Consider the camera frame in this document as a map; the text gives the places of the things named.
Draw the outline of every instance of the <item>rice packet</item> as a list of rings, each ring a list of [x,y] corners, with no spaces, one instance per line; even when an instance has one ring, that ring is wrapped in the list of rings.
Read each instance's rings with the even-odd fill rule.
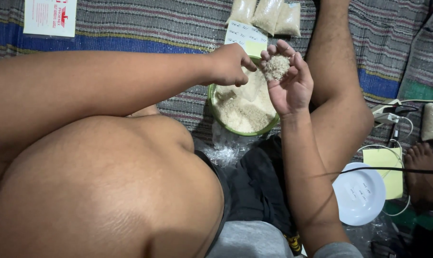
[[[283,3],[275,26],[275,34],[301,36],[301,4]]]
[[[260,0],[251,19],[251,24],[273,36],[282,3],[283,0]]]
[[[256,0],[234,0],[231,15],[226,21],[226,25],[229,24],[229,20],[251,25],[251,18],[253,17],[255,9]]]

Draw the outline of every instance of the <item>black shorts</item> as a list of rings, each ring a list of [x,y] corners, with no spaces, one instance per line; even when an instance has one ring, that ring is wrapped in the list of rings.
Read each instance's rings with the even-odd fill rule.
[[[226,221],[264,221],[277,227],[288,241],[298,240],[288,208],[282,141],[278,136],[273,135],[249,150],[235,167],[221,169],[201,151],[196,150],[195,154],[218,176],[224,194],[223,218],[207,254]],[[290,247],[297,254],[297,242],[294,245]]]

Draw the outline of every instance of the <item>black cable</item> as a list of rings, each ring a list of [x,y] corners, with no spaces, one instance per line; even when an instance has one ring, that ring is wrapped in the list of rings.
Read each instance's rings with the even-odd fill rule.
[[[341,172],[341,174],[356,171],[356,170],[363,170],[363,169],[396,170],[396,171],[419,173],[419,174],[433,174],[433,170],[410,169],[410,168],[402,168],[402,167],[357,167],[357,168],[345,170],[345,171]]]
[[[381,103],[381,102],[375,102],[375,101],[370,101],[367,98],[364,98],[364,100],[366,100],[369,103],[373,103],[373,104],[378,104],[378,105],[384,105],[384,106],[392,106],[392,107],[401,107],[401,108],[411,108],[412,111],[410,112],[415,112],[418,111],[419,108],[418,107],[414,107],[414,106],[409,106],[409,105],[400,105],[400,104],[385,104],[385,103]]]

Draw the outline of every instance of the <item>bare foot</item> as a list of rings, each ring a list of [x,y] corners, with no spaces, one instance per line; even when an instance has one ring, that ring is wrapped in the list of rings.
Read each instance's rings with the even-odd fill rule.
[[[404,156],[404,167],[433,170],[433,151],[428,143],[417,143]],[[433,174],[406,173],[411,203],[418,212],[433,210]]]
[[[144,116],[150,116],[150,115],[160,115],[159,109],[156,107],[156,105],[151,105],[149,107],[146,107],[142,110],[139,110],[132,115],[126,116],[127,118],[140,118]]]

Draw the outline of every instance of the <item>handwritten note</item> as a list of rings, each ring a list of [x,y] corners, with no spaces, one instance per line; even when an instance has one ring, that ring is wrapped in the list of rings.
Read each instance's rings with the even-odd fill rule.
[[[250,56],[261,57],[267,49],[267,32],[238,21],[230,20],[224,44],[238,43]]]

